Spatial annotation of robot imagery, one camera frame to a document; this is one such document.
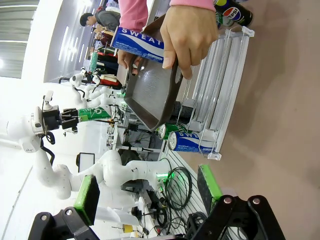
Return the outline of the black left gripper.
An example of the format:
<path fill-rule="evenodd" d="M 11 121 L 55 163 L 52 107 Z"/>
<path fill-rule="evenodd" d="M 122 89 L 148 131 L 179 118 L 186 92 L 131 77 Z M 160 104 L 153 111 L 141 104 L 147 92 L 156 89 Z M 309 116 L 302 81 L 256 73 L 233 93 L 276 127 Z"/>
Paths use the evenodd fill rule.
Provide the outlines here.
<path fill-rule="evenodd" d="M 42 111 L 42 118 L 44 120 L 44 128 L 47 131 L 57 130 L 60 125 L 63 130 L 72 129 L 77 130 L 79 123 L 79 112 L 76 108 L 66 108 L 60 113 L 59 106 L 54 105 L 51 109 Z"/>

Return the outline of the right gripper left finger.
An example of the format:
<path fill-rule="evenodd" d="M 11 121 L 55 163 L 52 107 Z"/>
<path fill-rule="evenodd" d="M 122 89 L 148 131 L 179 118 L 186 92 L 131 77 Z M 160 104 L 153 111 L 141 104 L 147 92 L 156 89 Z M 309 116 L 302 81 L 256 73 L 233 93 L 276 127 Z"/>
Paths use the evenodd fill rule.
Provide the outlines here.
<path fill-rule="evenodd" d="M 38 213 L 29 232 L 29 240 L 98 240 L 92 230 L 100 197 L 94 175 L 86 175 L 81 183 L 73 206 L 60 210 L 56 215 Z"/>

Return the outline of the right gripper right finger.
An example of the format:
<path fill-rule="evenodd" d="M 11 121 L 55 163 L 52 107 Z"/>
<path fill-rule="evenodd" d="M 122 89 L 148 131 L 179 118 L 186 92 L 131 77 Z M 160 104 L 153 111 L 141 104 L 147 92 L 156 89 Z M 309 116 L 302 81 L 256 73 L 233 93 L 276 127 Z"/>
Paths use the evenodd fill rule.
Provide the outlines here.
<path fill-rule="evenodd" d="M 193 240 L 221 240 L 235 229 L 241 240 L 284 240 L 285 235 L 268 202 L 262 195 L 247 200 L 223 194 L 209 165 L 200 164 L 197 187 L 207 212 Z"/>

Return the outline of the person's right hand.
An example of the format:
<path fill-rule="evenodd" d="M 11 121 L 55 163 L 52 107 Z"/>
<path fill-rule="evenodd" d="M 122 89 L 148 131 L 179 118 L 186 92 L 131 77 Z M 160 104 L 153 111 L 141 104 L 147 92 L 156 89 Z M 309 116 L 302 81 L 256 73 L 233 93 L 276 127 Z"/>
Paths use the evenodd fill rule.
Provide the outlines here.
<path fill-rule="evenodd" d="M 138 66 L 142 60 L 142 57 L 136 56 L 132 53 L 126 52 L 124 50 L 119 49 L 117 51 L 117 62 L 119 65 L 123 66 L 125 69 L 128 69 L 130 66 L 131 74 L 137 75 L 138 74 Z"/>

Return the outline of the person's left hand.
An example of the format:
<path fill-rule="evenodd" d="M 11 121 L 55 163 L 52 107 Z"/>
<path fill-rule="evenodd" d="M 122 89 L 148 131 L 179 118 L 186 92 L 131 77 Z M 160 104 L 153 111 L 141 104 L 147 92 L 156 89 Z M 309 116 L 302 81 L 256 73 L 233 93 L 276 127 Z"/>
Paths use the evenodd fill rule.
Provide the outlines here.
<path fill-rule="evenodd" d="M 160 34 L 164 42 L 162 67 L 169 69 L 177 61 L 182 75 L 189 80 L 192 66 L 200 64 L 218 38 L 216 13 L 196 6 L 173 5 L 166 12 Z"/>

